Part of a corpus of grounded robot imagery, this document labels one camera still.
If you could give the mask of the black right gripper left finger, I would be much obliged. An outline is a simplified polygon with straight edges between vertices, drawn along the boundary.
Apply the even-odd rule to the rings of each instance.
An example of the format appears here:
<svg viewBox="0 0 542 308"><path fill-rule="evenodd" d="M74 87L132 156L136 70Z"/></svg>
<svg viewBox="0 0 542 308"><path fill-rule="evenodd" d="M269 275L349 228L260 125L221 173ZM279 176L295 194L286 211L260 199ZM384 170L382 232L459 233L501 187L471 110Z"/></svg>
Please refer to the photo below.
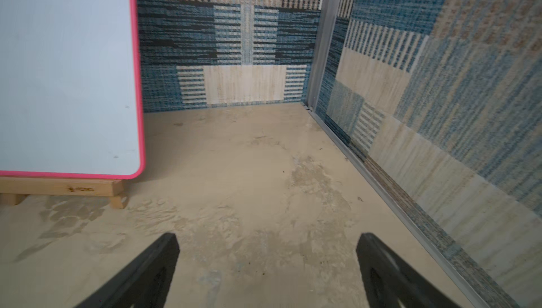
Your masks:
<svg viewBox="0 0 542 308"><path fill-rule="evenodd" d="M164 307L180 248L165 233L78 307Z"/></svg>

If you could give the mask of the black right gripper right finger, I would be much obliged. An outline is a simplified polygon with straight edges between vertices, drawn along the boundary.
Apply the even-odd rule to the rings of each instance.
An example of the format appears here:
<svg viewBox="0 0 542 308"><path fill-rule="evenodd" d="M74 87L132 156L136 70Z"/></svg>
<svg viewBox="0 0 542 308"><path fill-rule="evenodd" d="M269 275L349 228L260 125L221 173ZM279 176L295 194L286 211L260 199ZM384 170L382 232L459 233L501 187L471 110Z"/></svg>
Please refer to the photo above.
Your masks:
<svg viewBox="0 0 542 308"><path fill-rule="evenodd" d="M356 248L370 307L457 307L373 233L361 234Z"/></svg>

